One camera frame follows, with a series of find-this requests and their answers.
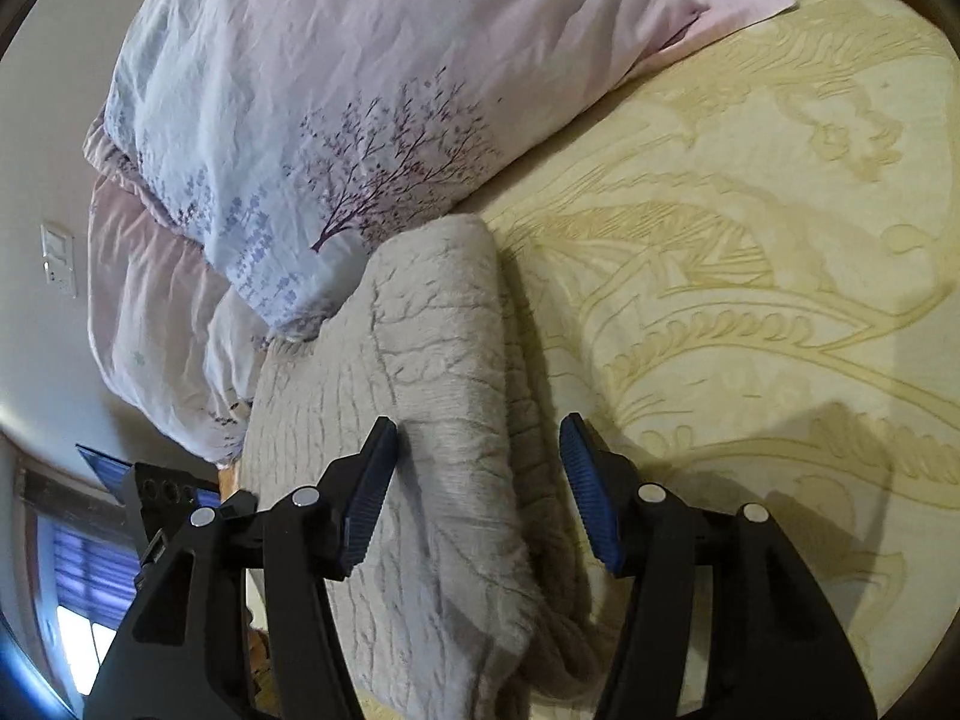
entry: blanket fold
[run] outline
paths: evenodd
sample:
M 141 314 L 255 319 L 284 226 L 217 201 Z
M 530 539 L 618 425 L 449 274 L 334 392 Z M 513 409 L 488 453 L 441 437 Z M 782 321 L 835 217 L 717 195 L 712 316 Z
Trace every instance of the blanket fold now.
M 272 506 L 355 452 L 378 415 L 403 455 L 366 562 L 329 586 L 354 683 L 425 720 L 520 720 L 531 690 L 589 689 L 600 669 L 573 610 L 559 461 L 479 218 L 386 242 L 315 341 L 275 341 L 240 485 Z

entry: mattress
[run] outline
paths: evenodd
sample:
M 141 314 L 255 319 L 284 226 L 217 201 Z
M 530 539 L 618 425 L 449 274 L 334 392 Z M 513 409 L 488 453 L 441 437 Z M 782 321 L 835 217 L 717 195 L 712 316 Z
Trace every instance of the mattress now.
M 960 62 L 899 1 L 799 3 L 609 95 L 463 208 L 496 236 L 546 433 L 577 410 L 690 504 L 763 501 L 882 711 L 960 604 Z M 580 541 L 609 655 L 630 583 Z

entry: purple tree pattern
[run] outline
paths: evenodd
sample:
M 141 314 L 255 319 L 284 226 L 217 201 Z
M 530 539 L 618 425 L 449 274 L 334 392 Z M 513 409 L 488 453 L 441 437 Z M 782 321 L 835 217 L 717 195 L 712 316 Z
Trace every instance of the purple tree pattern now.
M 312 250 L 347 228 L 379 244 L 443 215 L 502 167 L 479 105 L 445 76 L 403 84 L 393 105 L 358 97 L 335 124 L 304 117 L 301 160 L 285 172 L 320 205 Z

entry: yellow bed sheet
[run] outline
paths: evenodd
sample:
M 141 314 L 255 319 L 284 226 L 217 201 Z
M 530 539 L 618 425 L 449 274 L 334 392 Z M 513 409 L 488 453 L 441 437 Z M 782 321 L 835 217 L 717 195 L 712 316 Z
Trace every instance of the yellow bed sheet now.
M 765 501 L 883 710 L 960 603 L 960 63 L 899 1 L 799 1 L 603 101 L 466 210 L 501 248 L 549 432 L 579 410 L 690 503 Z M 629 583 L 587 573 L 611 648 Z M 684 709 L 703 675 L 695 654 Z

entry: pillowcase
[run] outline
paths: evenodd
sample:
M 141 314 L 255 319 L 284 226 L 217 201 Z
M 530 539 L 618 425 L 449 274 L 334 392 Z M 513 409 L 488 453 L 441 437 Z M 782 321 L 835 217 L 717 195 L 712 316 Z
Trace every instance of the pillowcase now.
M 88 243 L 90 348 L 107 387 L 188 451 L 227 466 L 243 448 L 266 324 L 198 245 L 103 176 Z
M 628 76 L 793 0 L 146 0 L 104 132 L 152 213 L 315 335 L 372 247 Z

